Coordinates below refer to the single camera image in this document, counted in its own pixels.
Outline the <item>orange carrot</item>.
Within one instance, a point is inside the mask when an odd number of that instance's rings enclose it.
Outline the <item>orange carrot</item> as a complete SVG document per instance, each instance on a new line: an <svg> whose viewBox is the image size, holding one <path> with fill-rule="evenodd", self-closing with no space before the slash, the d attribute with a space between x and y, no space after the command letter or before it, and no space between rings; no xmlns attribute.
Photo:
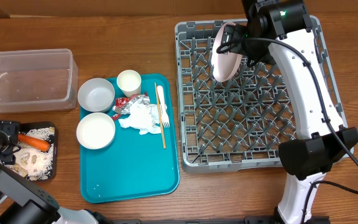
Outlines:
<svg viewBox="0 0 358 224"><path fill-rule="evenodd" d="M47 141L26 136L25 134L19 134L18 140L43 152L47 152L50 148L50 144Z"/></svg>

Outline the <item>white round plate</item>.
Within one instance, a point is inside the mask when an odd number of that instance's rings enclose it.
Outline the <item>white round plate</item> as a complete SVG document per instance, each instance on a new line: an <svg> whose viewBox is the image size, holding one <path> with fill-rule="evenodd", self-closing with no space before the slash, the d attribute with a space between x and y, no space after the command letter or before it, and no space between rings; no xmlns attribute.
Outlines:
<svg viewBox="0 0 358 224"><path fill-rule="evenodd" d="M213 44L211 65L213 66L213 77L218 82L225 82L231 79L237 72L241 63L242 55L226 52L224 54L218 54L216 51L221 45L221 41L229 41L229 37L224 34L226 27L235 26L233 22L227 22L219 29Z"/></svg>

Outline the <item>white ceramic bowl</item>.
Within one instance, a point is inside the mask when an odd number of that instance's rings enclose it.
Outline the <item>white ceramic bowl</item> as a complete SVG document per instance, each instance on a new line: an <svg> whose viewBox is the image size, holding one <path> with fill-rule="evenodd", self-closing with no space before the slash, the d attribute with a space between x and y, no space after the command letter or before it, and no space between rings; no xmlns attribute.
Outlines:
<svg viewBox="0 0 358 224"><path fill-rule="evenodd" d="M116 125L105 113L91 113L80 120L76 128L79 144L97 150L109 146L115 137Z"/></svg>

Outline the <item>grey bowl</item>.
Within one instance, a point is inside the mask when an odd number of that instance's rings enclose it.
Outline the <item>grey bowl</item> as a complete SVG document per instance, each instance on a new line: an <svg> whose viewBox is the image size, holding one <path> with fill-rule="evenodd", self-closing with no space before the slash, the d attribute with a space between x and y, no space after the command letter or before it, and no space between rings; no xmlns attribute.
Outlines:
<svg viewBox="0 0 358 224"><path fill-rule="evenodd" d="M92 78L78 90L80 106L89 112L107 112L113 106L115 89L111 82L103 78Z"/></svg>

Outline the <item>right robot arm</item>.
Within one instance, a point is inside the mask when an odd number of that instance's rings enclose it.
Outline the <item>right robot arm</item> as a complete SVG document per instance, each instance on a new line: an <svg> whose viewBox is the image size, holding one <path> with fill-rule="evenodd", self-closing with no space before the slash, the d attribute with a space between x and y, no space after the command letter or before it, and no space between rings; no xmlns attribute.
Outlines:
<svg viewBox="0 0 358 224"><path fill-rule="evenodd" d="M358 143L328 92L316 48L314 27L303 1L244 1L246 25L225 23L213 45L213 77L231 79L242 56L248 66L277 65L290 97L296 139L279 145L287 172L283 197L273 215L247 217L246 223L328 223L311 207L318 186L333 164Z"/></svg>

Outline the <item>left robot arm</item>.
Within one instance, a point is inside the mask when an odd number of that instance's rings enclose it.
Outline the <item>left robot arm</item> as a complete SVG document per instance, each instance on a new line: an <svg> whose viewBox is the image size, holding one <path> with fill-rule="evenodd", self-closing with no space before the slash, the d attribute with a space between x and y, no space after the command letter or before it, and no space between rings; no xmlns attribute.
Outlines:
<svg viewBox="0 0 358 224"><path fill-rule="evenodd" d="M9 134L0 131L2 148L14 147ZM7 168L0 160L0 223L112 223L98 212L61 208L55 199L36 184Z"/></svg>

